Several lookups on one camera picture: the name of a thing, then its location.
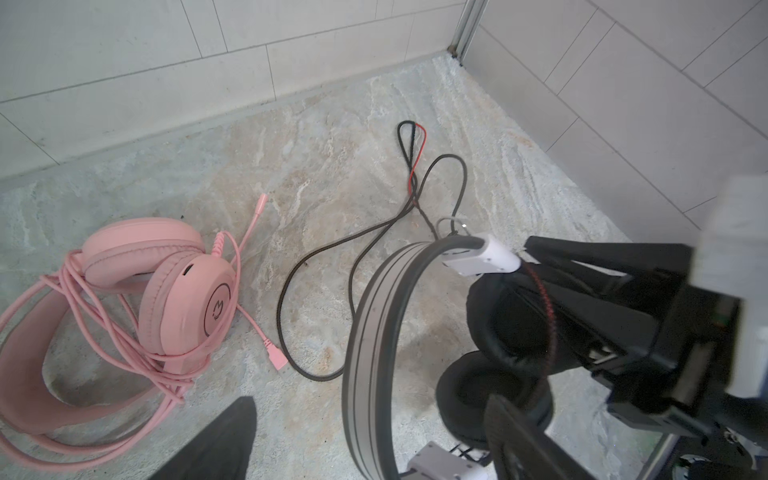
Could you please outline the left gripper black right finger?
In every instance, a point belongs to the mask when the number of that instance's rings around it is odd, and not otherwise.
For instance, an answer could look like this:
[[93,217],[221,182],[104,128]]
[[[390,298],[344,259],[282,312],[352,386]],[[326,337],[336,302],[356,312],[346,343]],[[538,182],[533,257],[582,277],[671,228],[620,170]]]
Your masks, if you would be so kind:
[[593,480],[594,477],[506,398],[491,395],[484,414],[499,480]]

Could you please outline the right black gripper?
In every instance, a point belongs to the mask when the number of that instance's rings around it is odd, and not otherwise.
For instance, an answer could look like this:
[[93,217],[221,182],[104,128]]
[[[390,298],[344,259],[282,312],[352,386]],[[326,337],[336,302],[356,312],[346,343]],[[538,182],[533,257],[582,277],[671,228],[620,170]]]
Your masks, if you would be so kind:
[[611,415],[641,430],[744,430],[727,393],[740,301],[694,287],[693,248],[531,236],[515,274],[515,365],[538,378],[583,368]]

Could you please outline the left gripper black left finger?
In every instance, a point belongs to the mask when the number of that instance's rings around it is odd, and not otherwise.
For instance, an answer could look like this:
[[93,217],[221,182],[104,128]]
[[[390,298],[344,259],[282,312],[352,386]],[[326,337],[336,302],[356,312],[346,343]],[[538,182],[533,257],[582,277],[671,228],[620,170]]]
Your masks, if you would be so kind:
[[256,431],[255,400],[241,396],[150,479],[245,479]]

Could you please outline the pink cat-ear headphones with cable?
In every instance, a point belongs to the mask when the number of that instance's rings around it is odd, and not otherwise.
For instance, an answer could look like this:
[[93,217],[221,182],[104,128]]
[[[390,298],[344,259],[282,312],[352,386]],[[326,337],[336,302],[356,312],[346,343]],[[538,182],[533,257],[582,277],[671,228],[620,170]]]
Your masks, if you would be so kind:
[[[111,461],[155,430],[208,369],[236,314],[244,242],[227,231],[211,245],[189,224],[138,218],[107,225],[70,251],[61,267],[11,303],[1,316],[1,419],[38,446],[64,456],[35,458],[3,440],[2,452],[39,471],[76,472]],[[115,347],[106,361],[147,379],[162,401],[150,419],[125,438],[94,446],[52,438],[60,428],[95,421],[122,403],[76,407],[55,397],[42,374],[61,321],[72,316],[83,337],[101,327]]]

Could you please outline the white black headphones with cable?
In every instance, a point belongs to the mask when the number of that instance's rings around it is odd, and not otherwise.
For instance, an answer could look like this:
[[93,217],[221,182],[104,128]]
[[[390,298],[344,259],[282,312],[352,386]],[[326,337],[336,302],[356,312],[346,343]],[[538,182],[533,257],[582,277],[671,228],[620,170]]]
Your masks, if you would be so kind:
[[[404,125],[410,125],[411,143],[406,150],[401,135]],[[418,154],[414,154],[417,131],[422,133],[422,143]],[[433,161],[424,174],[421,189],[418,177],[414,174],[418,161],[426,144],[427,133],[424,127],[412,120],[400,122],[397,126],[398,142],[404,156],[406,166],[409,168],[408,197],[402,210],[392,219],[376,224],[361,232],[352,234],[329,245],[320,247],[305,255],[298,261],[286,279],[280,293],[277,306],[277,328],[280,343],[288,363],[303,377],[316,381],[327,382],[343,375],[342,386],[342,414],[345,435],[350,454],[365,479],[400,479],[400,473],[394,455],[393,439],[391,433],[391,404],[394,367],[396,360],[397,343],[401,324],[407,309],[408,302],[419,278],[426,268],[438,257],[445,253],[456,252],[450,261],[459,261],[459,267],[469,271],[470,267],[479,268],[480,274],[494,273],[501,269],[502,257],[511,254],[506,247],[501,247],[501,253],[481,254],[491,246],[491,240],[471,235],[458,235],[454,223],[459,222],[454,217],[451,220],[451,234],[445,238],[439,238],[438,227],[432,224],[418,205],[426,179],[432,168],[440,160],[452,158],[459,161],[463,169],[462,186],[456,201],[455,211],[461,205],[466,190],[468,173],[465,161],[453,154],[441,155]],[[358,307],[352,300],[352,281],[355,270],[368,253],[368,251],[394,226],[402,217],[413,209],[418,210],[426,219],[435,241],[417,242],[398,250],[390,256],[375,272],[360,300]],[[348,279],[348,300],[350,309],[354,313],[353,325],[349,336],[349,345],[346,351],[345,365],[336,373],[328,375],[310,374],[298,366],[288,352],[281,324],[282,305],[287,294],[288,287],[298,269],[310,258],[330,250],[344,243],[357,239],[376,230],[383,229],[375,239],[364,249],[353,264]],[[529,265],[514,257],[513,264],[519,261],[519,266],[511,270],[516,271],[525,267],[530,271]],[[540,380],[535,383],[535,392],[546,385],[546,377],[551,371],[557,350],[556,319],[551,300],[549,299],[543,283],[530,271],[545,307],[545,321],[547,328],[547,348],[545,350],[545,364],[542,367]]]

